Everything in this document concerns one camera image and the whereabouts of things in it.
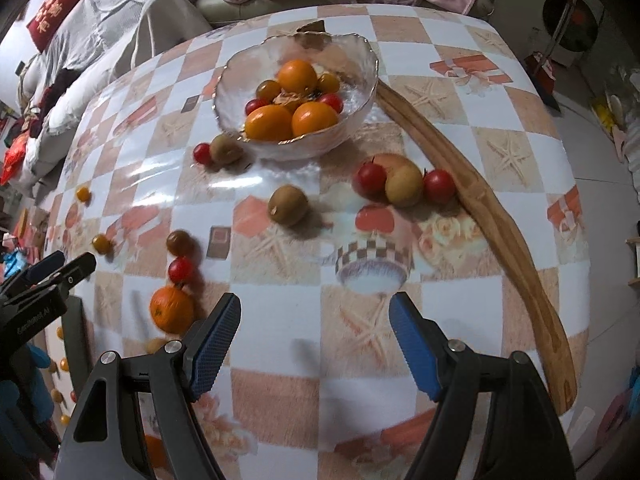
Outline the long wooden tray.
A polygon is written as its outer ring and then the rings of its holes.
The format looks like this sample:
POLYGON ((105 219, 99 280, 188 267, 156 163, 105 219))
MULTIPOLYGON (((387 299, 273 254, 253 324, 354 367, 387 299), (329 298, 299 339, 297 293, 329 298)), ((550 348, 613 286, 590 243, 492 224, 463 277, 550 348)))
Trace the long wooden tray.
POLYGON ((466 157, 400 93, 380 81, 376 100, 422 153, 454 179, 462 206, 483 232, 504 273, 523 300, 555 411, 563 415, 577 399, 570 345, 559 315, 542 286, 532 254, 513 218, 466 157))

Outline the far yellow cherry tomato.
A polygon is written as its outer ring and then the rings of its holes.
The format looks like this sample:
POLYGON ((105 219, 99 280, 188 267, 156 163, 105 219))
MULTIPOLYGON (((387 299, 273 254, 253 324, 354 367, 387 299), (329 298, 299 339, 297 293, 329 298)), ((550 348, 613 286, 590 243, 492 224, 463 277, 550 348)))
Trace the far yellow cherry tomato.
POLYGON ((76 197, 81 203, 86 204, 91 200, 91 192, 86 186, 82 186, 76 190, 76 197))

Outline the small brown-orange cherry tomato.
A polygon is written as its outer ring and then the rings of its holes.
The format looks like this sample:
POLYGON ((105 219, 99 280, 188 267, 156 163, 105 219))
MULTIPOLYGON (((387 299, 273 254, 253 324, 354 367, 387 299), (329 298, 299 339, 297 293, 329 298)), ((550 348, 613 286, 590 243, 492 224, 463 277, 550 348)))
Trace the small brown-orange cherry tomato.
POLYGON ((168 252, 175 257, 187 257, 193 252, 193 240, 190 234, 183 230, 171 231, 165 240, 168 252))

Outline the small red cherry tomato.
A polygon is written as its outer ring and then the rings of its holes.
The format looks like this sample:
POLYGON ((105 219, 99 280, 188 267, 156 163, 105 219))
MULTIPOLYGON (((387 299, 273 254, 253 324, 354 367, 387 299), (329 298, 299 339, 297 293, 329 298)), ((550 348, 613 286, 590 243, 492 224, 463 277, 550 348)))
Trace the small red cherry tomato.
POLYGON ((172 260, 167 269, 168 278, 174 284, 189 283, 193 280, 194 274, 195 266, 191 259, 183 256, 172 260))

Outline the clear glass fruit bowl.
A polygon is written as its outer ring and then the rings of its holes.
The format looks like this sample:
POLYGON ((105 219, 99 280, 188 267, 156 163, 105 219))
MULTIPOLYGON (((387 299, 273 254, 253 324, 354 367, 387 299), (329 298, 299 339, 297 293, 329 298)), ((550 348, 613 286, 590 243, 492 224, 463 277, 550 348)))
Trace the clear glass fruit bowl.
POLYGON ((378 58, 356 34, 273 36, 230 58, 214 92, 219 130, 257 158, 326 154, 362 126, 378 58))

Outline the shallow white cardboard box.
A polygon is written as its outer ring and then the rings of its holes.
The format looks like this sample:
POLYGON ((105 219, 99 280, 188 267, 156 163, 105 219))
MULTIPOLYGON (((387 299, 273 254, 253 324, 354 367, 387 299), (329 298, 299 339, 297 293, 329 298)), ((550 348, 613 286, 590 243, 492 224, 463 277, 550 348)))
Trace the shallow white cardboard box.
POLYGON ((66 300, 67 311, 44 332, 47 354, 52 360, 49 376, 58 390, 61 408, 73 411, 82 389, 91 374, 93 364, 89 349, 89 325, 79 297, 66 300))

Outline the red tomato by tray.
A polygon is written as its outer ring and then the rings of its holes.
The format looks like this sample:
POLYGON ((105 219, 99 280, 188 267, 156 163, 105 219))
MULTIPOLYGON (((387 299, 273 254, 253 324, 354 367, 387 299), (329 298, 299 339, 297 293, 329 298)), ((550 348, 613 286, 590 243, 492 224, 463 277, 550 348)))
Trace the red tomato by tray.
POLYGON ((454 198, 457 188, 446 170, 434 169, 423 176, 423 193, 430 202, 443 205, 454 198))

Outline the red embroidered cushion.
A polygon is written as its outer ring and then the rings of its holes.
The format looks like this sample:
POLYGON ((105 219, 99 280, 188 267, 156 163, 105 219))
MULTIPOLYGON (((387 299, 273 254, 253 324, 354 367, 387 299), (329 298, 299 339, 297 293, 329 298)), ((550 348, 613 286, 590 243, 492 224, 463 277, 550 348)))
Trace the red embroidered cushion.
POLYGON ((42 53, 50 44, 67 15, 80 0, 44 0, 27 29, 37 50, 42 53))

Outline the brown kiwi-like longan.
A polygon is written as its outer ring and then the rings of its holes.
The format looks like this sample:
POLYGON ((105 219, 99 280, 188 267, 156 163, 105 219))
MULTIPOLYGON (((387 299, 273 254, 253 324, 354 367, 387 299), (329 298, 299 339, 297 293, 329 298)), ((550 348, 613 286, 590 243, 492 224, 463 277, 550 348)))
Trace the brown kiwi-like longan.
POLYGON ((309 210, 306 194, 297 186, 282 185, 268 200, 269 218, 280 226, 295 226, 309 210))

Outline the orange mandarin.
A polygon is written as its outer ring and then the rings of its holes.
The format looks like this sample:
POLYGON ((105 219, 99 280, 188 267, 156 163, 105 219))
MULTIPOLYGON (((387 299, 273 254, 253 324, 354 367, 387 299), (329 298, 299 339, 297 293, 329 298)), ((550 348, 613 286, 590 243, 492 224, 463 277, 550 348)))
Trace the orange mandarin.
POLYGON ((195 321, 193 299, 176 286, 157 289, 151 297, 149 311, 155 326, 171 335, 185 334, 195 321))

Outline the dark yellow-brown cherry tomato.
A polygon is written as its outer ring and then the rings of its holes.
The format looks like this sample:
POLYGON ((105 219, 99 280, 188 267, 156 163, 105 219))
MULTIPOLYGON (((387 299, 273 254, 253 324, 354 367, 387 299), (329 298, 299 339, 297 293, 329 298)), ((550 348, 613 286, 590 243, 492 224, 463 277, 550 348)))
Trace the dark yellow-brown cherry tomato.
POLYGON ((102 233, 96 234, 91 244, 94 250, 101 256, 108 255, 113 249, 112 242, 102 233))

